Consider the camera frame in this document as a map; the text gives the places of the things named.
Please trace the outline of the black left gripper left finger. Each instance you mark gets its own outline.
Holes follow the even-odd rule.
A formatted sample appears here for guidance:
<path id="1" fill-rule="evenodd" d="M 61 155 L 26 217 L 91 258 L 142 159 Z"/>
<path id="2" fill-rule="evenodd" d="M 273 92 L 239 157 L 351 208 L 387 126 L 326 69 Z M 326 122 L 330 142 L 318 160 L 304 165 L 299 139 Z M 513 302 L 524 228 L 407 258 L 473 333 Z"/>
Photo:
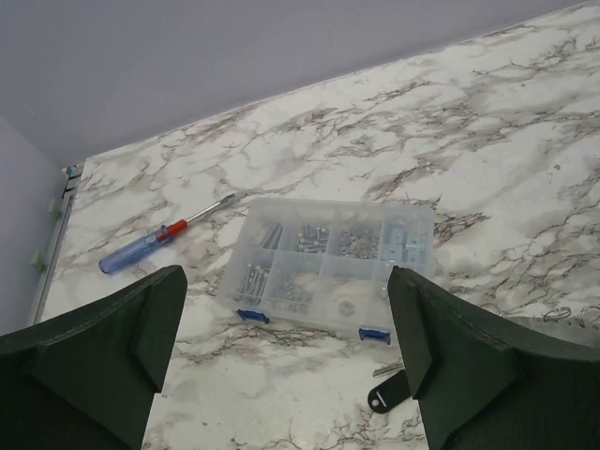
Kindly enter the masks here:
<path id="1" fill-rule="evenodd" d="M 141 448 L 187 289 L 170 265 L 2 336 L 2 448 Z"/>

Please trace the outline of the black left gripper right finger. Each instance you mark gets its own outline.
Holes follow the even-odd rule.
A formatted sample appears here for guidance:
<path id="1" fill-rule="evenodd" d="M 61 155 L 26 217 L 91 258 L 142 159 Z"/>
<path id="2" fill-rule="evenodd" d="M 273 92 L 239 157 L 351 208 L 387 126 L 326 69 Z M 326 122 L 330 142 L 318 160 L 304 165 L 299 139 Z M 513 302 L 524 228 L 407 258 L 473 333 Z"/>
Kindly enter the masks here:
<path id="1" fill-rule="evenodd" d="M 387 291 L 432 449 L 595 449 L 599 336 L 547 335 L 409 268 Z"/>

